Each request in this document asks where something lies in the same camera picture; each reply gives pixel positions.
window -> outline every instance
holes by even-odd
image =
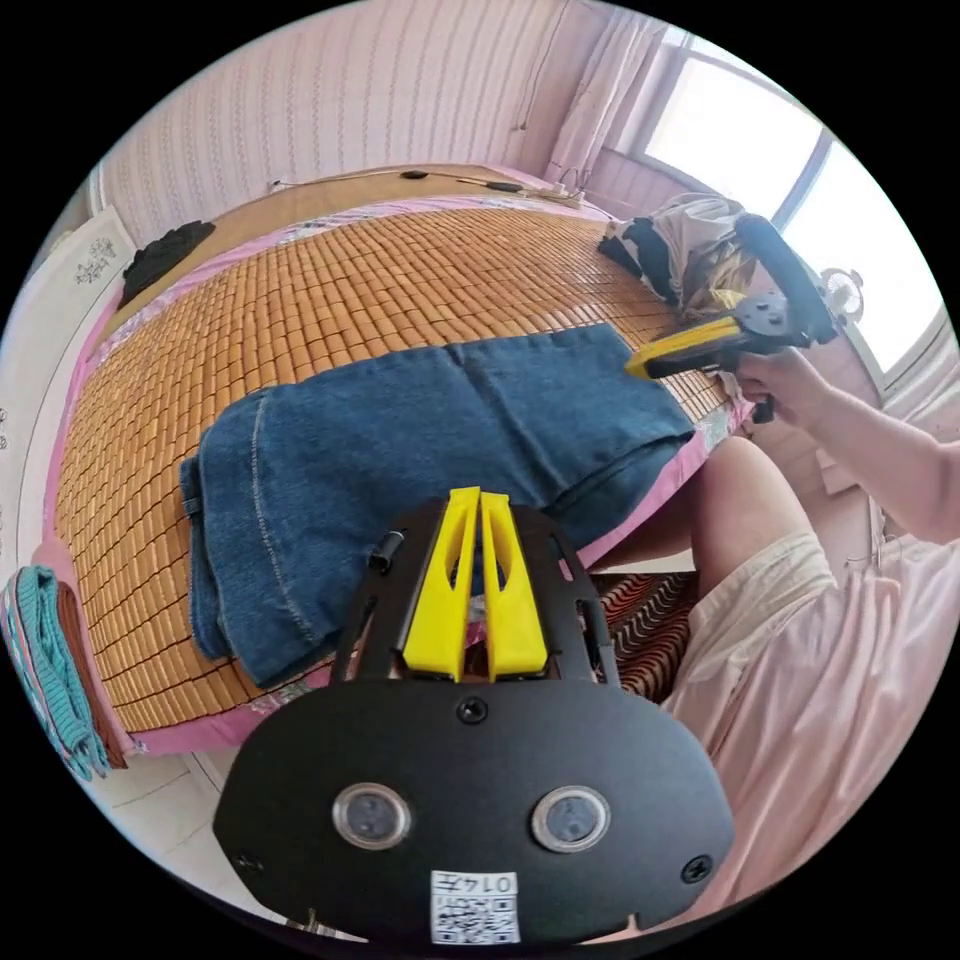
[[[783,87],[672,28],[644,109],[618,144],[692,190],[771,220],[818,273],[856,270],[864,315],[850,340],[883,392],[945,322],[916,241],[863,165]]]
[[[863,278],[857,329],[884,374],[928,334],[943,303],[920,248],[880,185],[834,142],[784,239],[818,273],[853,267]]]

bamboo sleeping mat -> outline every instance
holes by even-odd
[[[262,695],[190,638],[178,465],[245,393],[427,344],[609,322],[637,346],[673,322],[596,250],[603,224],[507,209],[361,220],[273,247],[186,293],[94,372],[71,421],[56,506],[121,722],[142,731]],[[724,402],[670,382],[692,420]]]

white cabinet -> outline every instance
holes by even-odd
[[[27,281],[0,343],[0,584],[43,536],[43,499],[71,379],[136,247],[110,207]]]

blue jeans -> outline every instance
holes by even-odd
[[[261,687],[315,663],[391,522],[454,487],[544,510],[577,549],[609,532],[693,435],[629,355],[598,325],[392,353],[232,404],[180,467],[200,649]]]

yellow gripper fingers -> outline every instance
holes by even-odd
[[[479,487],[450,491],[403,648],[414,673],[456,682],[463,674],[479,502]]]
[[[547,646],[509,498],[482,493],[480,518],[490,680],[542,673],[547,666]],[[502,588],[498,562],[503,571]]]

